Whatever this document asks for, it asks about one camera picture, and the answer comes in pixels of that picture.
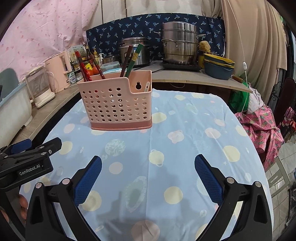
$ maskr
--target brown chopstick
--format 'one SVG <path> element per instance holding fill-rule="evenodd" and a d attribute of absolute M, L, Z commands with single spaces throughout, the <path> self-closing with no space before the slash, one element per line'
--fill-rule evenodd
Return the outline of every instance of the brown chopstick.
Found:
<path fill-rule="evenodd" d="M 75 55 L 77 57 L 79 67 L 80 67 L 81 73 L 83 75 L 84 81 L 91 81 L 91 77 L 89 76 L 89 73 L 87 72 L 87 70 L 84 66 L 84 63 L 82 62 L 82 58 L 81 58 L 79 52 L 75 51 Z"/>
<path fill-rule="evenodd" d="M 131 55 L 132 50 L 133 50 L 133 46 L 132 45 L 129 45 L 128 46 L 128 51 L 126 52 L 126 57 L 124 59 L 124 63 L 122 65 L 122 70 L 121 70 L 121 73 L 120 73 L 120 77 L 123 77 L 124 76 L 124 72 L 126 70 L 126 66 L 128 64 L 128 60 L 130 58 L 130 55 Z"/>
<path fill-rule="evenodd" d="M 99 72 L 100 76 L 102 77 L 102 79 L 103 80 L 106 79 L 106 77 L 103 75 L 103 72 L 102 72 L 100 66 L 98 65 L 98 63 L 97 63 L 97 61 L 94 58 L 92 53 L 90 54 L 90 56 L 91 56 L 91 60 L 93 61 L 94 65 L 96 66 L 96 69 L 98 70 L 98 72 Z"/>

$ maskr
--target human hand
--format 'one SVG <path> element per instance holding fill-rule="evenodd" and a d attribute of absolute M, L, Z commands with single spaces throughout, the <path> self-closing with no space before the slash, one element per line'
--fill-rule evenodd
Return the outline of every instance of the human hand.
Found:
<path fill-rule="evenodd" d="M 20 200 L 20 205 L 21 205 L 21 211 L 20 211 L 20 214 L 21 214 L 22 218 L 23 218 L 24 220 L 26 220 L 26 219 L 27 219 L 27 212 L 28 212 L 28 205 L 29 205 L 29 204 L 28 204 L 28 201 L 27 201 L 26 198 L 25 198 L 23 195 L 21 195 L 21 194 L 18 195 L 18 198 L 19 198 L 19 200 Z M 3 216 L 5 217 L 6 221 L 9 222 L 9 218 L 8 218 L 6 212 L 5 212 L 4 210 L 1 210 L 1 212 L 2 212 Z"/>

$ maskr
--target kitchen counter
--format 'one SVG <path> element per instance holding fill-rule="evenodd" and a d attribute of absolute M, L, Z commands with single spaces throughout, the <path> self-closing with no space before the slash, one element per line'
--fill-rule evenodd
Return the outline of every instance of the kitchen counter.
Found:
<path fill-rule="evenodd" d="M 13 143 L 25 139 L 33 140 L 45 124 L 57 113 L 68 101 L 70 101 L 79 92 L 78 86 L 74 85 L 56 94 L 50 102 L 46 103 L 40 109 L 32 108 L 33 119 L 24 126 L 14 137 Z"/>
<path fill-rule="evenodd" d="M 150 69 L 152 72 L 160 70 L 162 69 L 162 62 L 153 61 L 151 65 L 141 68 L 141 70 L 144 69 Z M 161 70 L 152 74 L 152 81 L 209 85 L 251 93 L 250 89 L 233 79 L 219 80 L 199 72 Z M 77 93 L 79 93 L 78 86 L 74 85 L 57 93 L 54 99 L 40 109 L 34 107 L 32 109 L 32 121 L 17 133 L 12 142 L 16 143 L 27 138 L 33 140 L 45 124 Z"/>
<path fill-rule="evenodd" d="M 152 72 L 163 69 L 162 61 L 152 61 L 151 65 L 141 68 L 141 70 L 145 69 L 150 69 Z M 252 93 L 252 91 L 249 88 L 235 81 L 232 78 L 230 78 L 229 80 L 215 79 L 213 77 L 206 75 L 204 72 L 161 70 L 152 74 L 152 81 L 210 85 Z"/>

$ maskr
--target tiled floor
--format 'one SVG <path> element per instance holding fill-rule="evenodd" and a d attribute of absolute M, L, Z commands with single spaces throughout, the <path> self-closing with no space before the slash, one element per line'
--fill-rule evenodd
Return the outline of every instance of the tiled floor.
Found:
<path fill-rule="evenodd" d="M 292 137 L 291 140 L 282 145 L 279 158 L 287 172 L 290 185 L 281 191 L 278 195 L 272 198 L 272 204 L 274 209 L 274 231 L 273 231 L 273 241 L 277 240 L 282 230 L 284 229 L 285 222 L 287 220 L 289 200 L 288 200 L 288 189 L 295 181 L 294 171 L 296 167 L 296 137 Z M 267 179 L 271 178 L 272 175 L 276 173 L 279 169 L 278 165 L 273 165 L 267 172 Z M 270 193 L 274 193 L 278 190 L 284 183 L 284 180 L 279 181 L 270 188 Z"/>

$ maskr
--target light blue tablecloth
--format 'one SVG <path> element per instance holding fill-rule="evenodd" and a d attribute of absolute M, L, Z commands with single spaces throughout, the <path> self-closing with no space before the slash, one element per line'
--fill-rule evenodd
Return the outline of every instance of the light blue tablecloth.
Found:
<path fill-rule="evenodd" d="M 101 174 L 79 208 L 102 241 L 193 241 L 217 209 L 194 169 L 195 157 L 203 154 L 226 177 L 245 184 L 260 181 L 273 222 L 261 161 L 225 102 L 200 93 L 153 90 L 152 96 L 153 126 L 141 131 L 91 130 L 80 100 L 45 140 L 63 142 L 51 157 L 54 171 L 25 184 L 21 193 L 30 199 L 38 181 L 58 184 L 97 155 Z M 237 207 L 223 238 L 234 227 Z M 58 206 L 57 212 L 74 239 Z"/>

